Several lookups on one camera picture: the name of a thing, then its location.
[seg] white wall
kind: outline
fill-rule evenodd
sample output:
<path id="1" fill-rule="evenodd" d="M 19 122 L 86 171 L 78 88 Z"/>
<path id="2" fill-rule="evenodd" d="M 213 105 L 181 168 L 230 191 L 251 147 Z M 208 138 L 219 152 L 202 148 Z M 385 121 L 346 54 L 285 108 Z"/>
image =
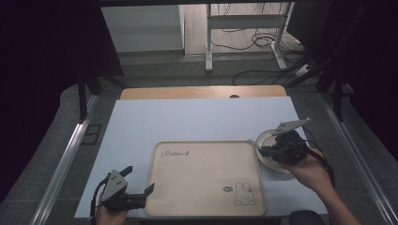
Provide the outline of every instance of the white wall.
<path id="1" fill-rule="evenodd" d="M 103 7 L 102 14 L 118 53 L 183 49 L 178 6 Z"/>

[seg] gray carpet floor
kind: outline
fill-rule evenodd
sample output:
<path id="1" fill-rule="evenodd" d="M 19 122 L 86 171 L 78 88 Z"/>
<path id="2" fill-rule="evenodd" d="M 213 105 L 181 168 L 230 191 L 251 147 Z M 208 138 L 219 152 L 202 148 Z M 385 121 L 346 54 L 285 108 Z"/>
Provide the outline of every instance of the gray carpet floor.
<path id="1" fill-rule="evenodd" d="M 196 86 L 196 85 L 232 85 L 234 75 L 245 70 L 276 71 L 277 65 L 272 55 L 261 55 L 261 59 L 245 60 L 244 55 L 228 59 L 216 56 L 214 71 L 205 73 L 205 62 L 201 59 L 184 59 L 185 62 L 153 62 L 140 64 L 132 59 L 121 59 L 125 77 L 118 78 L 130 86 Z M 274 72 L 254 72 L 241 74 L 235 79 L 238 85 L 258 83 L 270 84 L 276 79 Z M 84 136 L 83 143 L 69 169 L 67 178 L 57 196 L 47 224 L 89 224 L 88 220 L 73 218 L 79 200 L 83 194 L 85 182 L 100 148 L 103 134 L 109 122 L 115 101 L 122 89 L 102 78 L 99 79 L 103 91 L 90 122 L 90 128 L 98 129 L 98 139 Z M 313 122 L 306 126 L 307 137 L 316 141 L 327 153 L 329 162 L 336 173 L 336 189 L 348 207 L 363 224 L 384 224 L 384 219 L 376 207 L 366 186 L 347 154 L 335 127 L 323 108 L 319 94 L 314 90 L 316 78 L 312 78 L 298 87 L 287 89 L 300 118 L 310 117 Z M 24 170 L 23 174 L 0 205 L 0 224 L 28 224 L 38 207 L 54 170 L 62 157 L 70 136 L 79 121 L 79 103 L 76 85 L 64 91 L 61 106 L 41 142 L 38 151 Z M 343 101 L 343 117 L 361 153 L 375 174 L 379 184 L 390 198 L 394 208 L 398 207 L 398 179 L 392 174 L 398 172 L 398 164 L 372 131 L 360 120 L 348 99 Z"/>

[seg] human forearm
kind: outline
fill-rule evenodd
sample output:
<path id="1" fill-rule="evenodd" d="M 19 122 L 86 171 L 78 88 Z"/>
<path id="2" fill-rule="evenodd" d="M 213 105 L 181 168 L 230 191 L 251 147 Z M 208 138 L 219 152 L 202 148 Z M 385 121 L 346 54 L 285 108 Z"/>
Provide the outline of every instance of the human forearm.
<path id="1" fill-rule="evenodd" d="M 316 192 L 326 206 L 333 225 L 360 225 L 358 219 L 346 207 L 339 194 L 331 189 Z"/>

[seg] metal plate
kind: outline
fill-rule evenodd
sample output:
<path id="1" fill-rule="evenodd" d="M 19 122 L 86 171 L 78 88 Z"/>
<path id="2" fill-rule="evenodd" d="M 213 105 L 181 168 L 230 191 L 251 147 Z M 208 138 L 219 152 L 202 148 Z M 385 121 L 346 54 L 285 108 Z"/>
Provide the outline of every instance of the metal plate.
<path id="1" fill-rule="evenodd" d="M 272 146 L 276 143 L 275 138 L 276 136 L 272 136 L 272 132 L 274 129 L 267 130 L 258 136 L 257 140 L 255 141 L 260 146 Z M 272 157 L 263 157 L 261 156 L 260 152 L 256 150 L 258 159 L 261 163 L 268 169 L 281 174 L 290 174 L 289 171 L 282 169 L 278 162 L 274 161 Z"/>

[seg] table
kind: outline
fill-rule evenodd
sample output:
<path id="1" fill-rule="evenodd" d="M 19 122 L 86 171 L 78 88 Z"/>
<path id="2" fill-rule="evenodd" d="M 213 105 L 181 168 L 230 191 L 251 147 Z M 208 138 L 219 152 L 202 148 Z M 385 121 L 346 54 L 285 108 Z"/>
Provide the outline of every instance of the table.
<path id="1" fill-rule="evenodd" d="M 272 119 L 257 119 L 264 114 Z M 126 89 L 115 104 L 75 217 L 88 217 L 96 183 L 112 169 L 134 166 L 126 177 L 127 192 L 142 192 L 156 143 L 255 139 L 265 129 L 296 119 L 293 103 L 281 86 Z M 327 213 L 316 194 L 291 174 L 277 174 L 263 166 L 261 173 L 268 200 L 268 210 L 261 218 L 287 216 L 300 209 Z M 144 209 L 129 211 L 129 217 L 153 218 Z"/>

